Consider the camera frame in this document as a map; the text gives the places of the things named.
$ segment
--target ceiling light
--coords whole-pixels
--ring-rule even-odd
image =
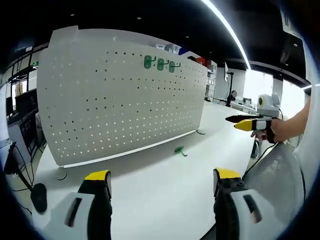
[[[308,85],[308,86],[302,87],[301,89],[302,89],[302,90],[306,90],[306,89],[311,88],[311,86],[312,86],[312,85],[310,84],[310,85]]]
[[[221,12],[213,5],[213,3],[210,0],[201,0],[208,8],[211,9],[211,11],[220,19],[220,21],[223,23],[223,25],[225,26],[225,28],[229,31],[230,35],[232,36],[233,40],[235,41],[235,43],[237,44],[243,59],[246,63],[246,67],[251,70],[247,55],[245,53],[244,48],[242,47],[235,31],[232,29],[232,27],[230,26],[230,24],[228,23],[228,21],[225,19],[225,17],[221,14]]]
[[[308,86],[302,87],[301,89],[302,89],[302,90],[306,90],[306,89],[311,88],[311,86],[312,86],[312,85],[308,85]]]

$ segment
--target monitor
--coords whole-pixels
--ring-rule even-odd
[[[14,108],[12,106],[12,97],[6,98],[6,115],[10,116],[14,112]]]
[[[22,116],[38,108],[37,89],[27,91],[15,97],[16,111]]]
[[[224,80],[228,82],[228,66],[227,63],[224,63]]]

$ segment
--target white table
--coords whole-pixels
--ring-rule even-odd
[[[36,228],[43,229],[54,208],[68,193],[77,192],[91,172],[111,171],[113,240],[199,240],[215,223],[213,169],[243,174],[254,139],[225,120],[238,110],[204,103],[199,130],[165,144],[93,164],[59,168],[48,147],[35,175],[47,188],[48,209],[32,211]],[[188,154],[174,154],[184,146]]]
[[[237,109],[237,110],[242,111],[242,112],[245,112],[247,114],[256,114],[257,113],[256,109],[254,109],[252,107],[249,107],[249,106],[245,106],[245,105],[236,103],[234,101],[232,101],[230,103],[230,105],[231,105],[232,108]]]

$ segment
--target green peg hook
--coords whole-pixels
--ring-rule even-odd
[[[181,63],[179,63],[179,65],[175,66],[175,62],[171,61],[169,63],[169,72],[170,73],[174,73],[175,72],[175,68],[180,68],[181,67]]]
[[[151,63],[156,61],[157,57],[155,56],[152,60],[152,57],[150,55],[144,56],[144,68],[149,69],[151,68]]]
[[[162,71],[162,70],[164,69],[164,65],[169,64],[169,62],[170,62],[170,60],[168,60],[168,61],[165,63],[165,61],[164,61],[162,58],[159,58],[159,59],[158,59],[158,66],[157,66],[158,70],[159,70],[159,71]]]
[[[184,154],[184,152],[182,151],[182,149],[184,149],[184,146],[178,146],[178,147],[174,150],[174,152],[175,152],[175,153],[182,153],[182,155],[183,155],[184,157],[188,156],[188,154]]]

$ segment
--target white pegboard panel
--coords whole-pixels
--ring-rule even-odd
[[[149,69],[146,55],[157,59]],[[181,67],[159,71],[159,58]],[[206,80],[204,66],[150,46],[96,38],[49,46],[40,56],[37,95],[56,163],[105,158],[196,130]]]

